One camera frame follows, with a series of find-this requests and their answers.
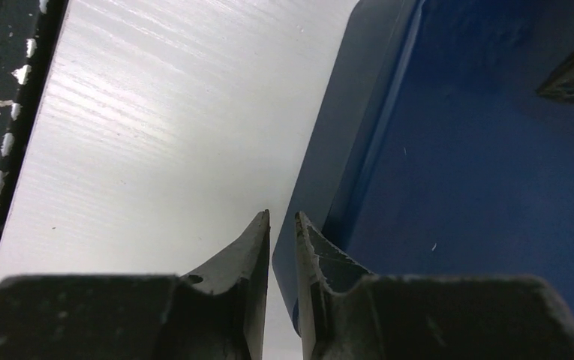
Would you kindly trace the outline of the blue box lid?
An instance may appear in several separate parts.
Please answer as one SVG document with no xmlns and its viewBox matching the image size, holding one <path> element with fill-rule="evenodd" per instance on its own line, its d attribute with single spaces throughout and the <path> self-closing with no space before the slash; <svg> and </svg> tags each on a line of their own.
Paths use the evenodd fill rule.
<svg viewBox="0 0 574 360">
<path fill-rule="evenodd" d="M 359 1 L 277 244 L 298 321 L 295 215 L 382 274 L 528 274 L 574 316 L 574 1 Z"/>
</svg>

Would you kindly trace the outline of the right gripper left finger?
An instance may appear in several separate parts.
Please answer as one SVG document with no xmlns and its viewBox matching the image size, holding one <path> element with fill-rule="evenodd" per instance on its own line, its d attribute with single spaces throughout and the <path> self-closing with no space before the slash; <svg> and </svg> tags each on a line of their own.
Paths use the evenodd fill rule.
<svg viewBox="0 0 574 360">
<path fill-rule="evenodd" d="M 260 359 L 268 211 L 202 265 L 173 274 L 0 282 L 0 359 Z"/>
</svg>

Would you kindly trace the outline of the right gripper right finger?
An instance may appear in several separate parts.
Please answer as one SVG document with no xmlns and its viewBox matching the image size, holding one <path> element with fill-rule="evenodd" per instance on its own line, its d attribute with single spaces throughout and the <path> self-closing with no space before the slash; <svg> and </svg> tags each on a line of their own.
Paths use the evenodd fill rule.
<svg viewBox="0 0 574 360">
<path fill-rule="evenodd" d="M 306 359 L 574 359 L 574 318 L 533 276 L 380 275 L 295 216 Z"/>
</svg>

